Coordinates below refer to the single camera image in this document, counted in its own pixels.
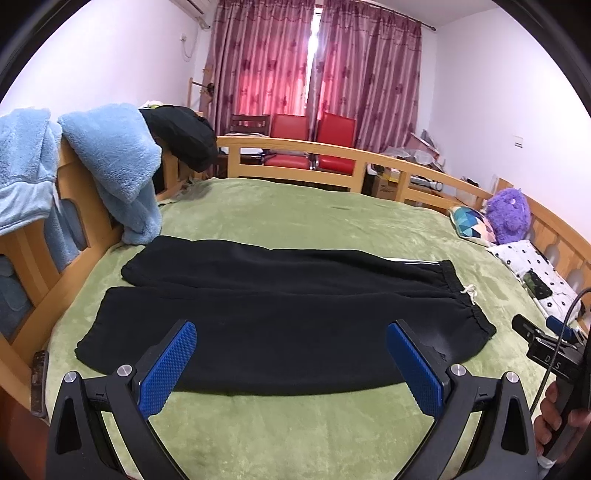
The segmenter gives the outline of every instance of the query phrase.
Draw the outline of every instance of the red chair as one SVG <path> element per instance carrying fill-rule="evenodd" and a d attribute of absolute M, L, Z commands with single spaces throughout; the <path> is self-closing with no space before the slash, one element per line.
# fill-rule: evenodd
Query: red chair
<path fill-rule="evenodd" d="M 324 113 L 318 122 L 316 141 L 353 148 L 355 144 L 355 119 L 345 116 Z M 332 171 L 352 175 L 355 161 L 348 158 L 318 155 L 316 168 L 318 170 Z"/>
<path fill-rule="evenodd" d="M 283 113 L 276 113 L 273 116 L 271 137 L 308 140 L 308 133 L 308 119 L 305 116 L 284 115 Z M 265 165 L 269 167 L 302 168 L 303 170 L 309 170 L 310 160 L 308 160 L 308 156 L 305 154 L 291 155 L 277 153 L 268 160 L 265 160 Z"/>

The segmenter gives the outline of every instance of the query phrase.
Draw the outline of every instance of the stuffed animal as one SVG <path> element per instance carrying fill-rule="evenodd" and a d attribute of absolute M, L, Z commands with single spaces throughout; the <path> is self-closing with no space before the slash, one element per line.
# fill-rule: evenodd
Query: stuffed animal
<path fill-rule="evenodd" d="M 501 190 L 486 204 L 486 218 L 500 245 L 523 240 L 531 223 L 527 198 L 517 189 Z"/>

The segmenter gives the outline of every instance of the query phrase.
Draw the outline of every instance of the pink floral curtain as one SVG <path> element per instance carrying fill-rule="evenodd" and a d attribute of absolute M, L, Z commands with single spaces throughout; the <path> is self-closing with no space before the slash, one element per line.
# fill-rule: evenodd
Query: pink floral curtain
<path fill-rule="evenodd" d="M 421 25 L 383 8 L 326 0 L 312 67 L 307 113 L 357 120 L 356 147 L 403 146 L 418 111 Z"/>
<path fill-rule="evenodd" d="M 233 113 L 303 115 L 313 15 L 314 0 L 220 0 L 204 75 L 218 134 Z"/>

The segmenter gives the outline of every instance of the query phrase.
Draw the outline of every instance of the light blue fleece blanket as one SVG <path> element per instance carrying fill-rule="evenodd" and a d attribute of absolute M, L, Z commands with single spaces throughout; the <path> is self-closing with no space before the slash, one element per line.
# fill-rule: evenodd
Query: light blue fleece blanket
<path fill-rule="evenodd" d="M 29 310 L 31 302 L 10 260 L 0 255 L 0 333 L 11 338 Z"/>
<path fill-rule="evenodd" d="M 53 208 L 43 225 L 43 234 L 51 258 L 57 271 L 61 273 L 80 254 L 80 250 L 74 241 L 70 222 L 63 212 L 62 201 L 57 195 L 54 196 Z"/>
<path fill-rule="evenodd" d="M 33 108 L 0 117 L 0 235 L 50 213 L 61 127 L 49 117 Z"/>
<path fill-rule="evenodd" d="M 162 225 L 152 184 L 162 150 L 139 110 L 128 103 L 103 105 L 57 122 L 95 178 L 107 210 L 123 224 L 123 242 L 150 243 Z"/>

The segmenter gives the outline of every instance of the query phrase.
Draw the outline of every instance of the cardboard box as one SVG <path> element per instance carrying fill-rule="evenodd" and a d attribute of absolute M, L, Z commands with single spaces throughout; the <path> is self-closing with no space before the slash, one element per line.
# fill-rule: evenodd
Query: cardboard box
<path fill-rule="evenodd" d="M 378 199 L 394 200 L 396 196 L 397 184 L 393 181 L 374 177 L 374 186 L 371 191 L 371 196 Z"/>

